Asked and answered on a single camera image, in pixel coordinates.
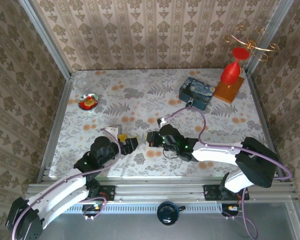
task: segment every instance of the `orange block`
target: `orange block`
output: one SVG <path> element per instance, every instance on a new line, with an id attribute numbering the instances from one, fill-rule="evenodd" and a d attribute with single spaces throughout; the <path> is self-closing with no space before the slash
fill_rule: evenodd
<path id="1" fill-rule="evenodd" d="M 245 80 L 244 78 L 238 77 L 235 84 L 232 85 L 228 85 L 220 81 L 214 91 L 213 96 L 231 104 L 235 99 L 244 80 Z"/>

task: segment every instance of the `small bowl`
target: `small bowl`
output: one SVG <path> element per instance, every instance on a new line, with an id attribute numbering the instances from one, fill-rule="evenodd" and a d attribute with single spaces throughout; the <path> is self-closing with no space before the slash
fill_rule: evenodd
<path id="1" fill-rule="evenodd" d="M 82 110 L 93 110 L 98 105 L 98 96 L 94 93 L 82 95 L 78 100 L 78 106 Z"/>

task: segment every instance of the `gold wire ornament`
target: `gold wire ornament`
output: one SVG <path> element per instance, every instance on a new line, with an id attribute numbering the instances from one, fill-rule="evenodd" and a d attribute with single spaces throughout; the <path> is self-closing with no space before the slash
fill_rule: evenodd
<path id="1" fill-rule="evenodd" d="M 235 27 L 235 30 L 239 33 L 245 31 L 246 32 L 246 39 L 247 39 L 247 43 L 240 41 L 238 38 L 236 38 L 235 36 L 233 36 L 232 34 L 227 34 L 225 36 L 223 36 L 223 39 L 227 42 L 230 43 L 231 37 L 234 38 L 236 41 L 238 41 L 239 43 L 241 43 L 242 45 L 244 45 L 247 49 L 250 50 L 250 52 L 252 53 L 252 55 L 254 57 L 256 57 L 259 61 L 265 62 L 268 60 L 269 56 L 266 53 L 263 53 L 261 55 L 261 58 L 258 58 L 256 55 L 256 50 L 261 50 L 261 51 L 266 51 L 266 52 L 277 52 L 280 50 L 279 46 L 275 43 L 270 43 L 269 46 L 271 49 L 264 49 L 264 48 L 260 48 L 257 47 L 257 43 L 255 41 L 253 41 L 252 39 L 249 39 L 248 36 L 248 31 L 247 28 L 243 25 L 238 25 Z M 267 31 L 265 29 L 257 29 L 255 30 L 257 34 L 259 35 L 267 35 Z"/>

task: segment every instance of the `blue box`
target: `blue box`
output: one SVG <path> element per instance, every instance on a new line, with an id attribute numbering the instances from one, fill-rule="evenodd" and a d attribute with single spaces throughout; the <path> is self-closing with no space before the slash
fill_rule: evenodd
<path id="1" fill-rule="evenodd" d="M 186 103 L 193 99 L 192 106 L 205 110 L 215 90 L 213 86 L 190 76 L 179 89 L 179 99 Z"/>

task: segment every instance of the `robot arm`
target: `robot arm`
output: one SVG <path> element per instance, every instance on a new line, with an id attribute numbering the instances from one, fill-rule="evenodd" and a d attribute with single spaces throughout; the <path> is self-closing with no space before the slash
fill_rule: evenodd
<path id="1" fill-rule="evenodd" d="M 240 148 L 249 149 L 278 162 L 275 153 L 252 137 L 246 137 L 243 142 L 234 144 L 202 145 L 197 138 L 184 137 L 176 128 L 167 124 L 159 131 L 149 132 L 146 141 L 150 147 L 162 147 L 166 151 L 175 152 L 186 162 L 214 161 L 238 166 L 238 170 L 224 176 L 222 181 L 224 185 L 220 186 L 232 193 L 238 193 L 251 185 L 269 188 L 275 176 L 276 166 L 273 163 L 240 150 Z"/>
<path id="2" fill-rule="evenodd" d="M 109 127 L 107 131 L 120 137 L 120 126 Z M 137 148 L 138 141 L 136 138 L 125 138 L 125 144 L 119 142 L 119 145 L 121 153 L 127 155 Z M 15 239 L 37 239 L 49 223 L 72 205 L 86 198 L 99 196 L 100 183 L 95 177 L 100 171 L 87 175 L 84 173 L 102 169 L 104 164 L 114 159 L 118 153 L 117 143 L 110 142 L 105 136 L 97 137 L 90 151 L 75 163 L 66 176 L 28 200 L 22 197 L 16 199 L 12 203 L 5 226 L 12 232 L 17 219 L 24 212 L 24 216 L 16 227 Z"/>

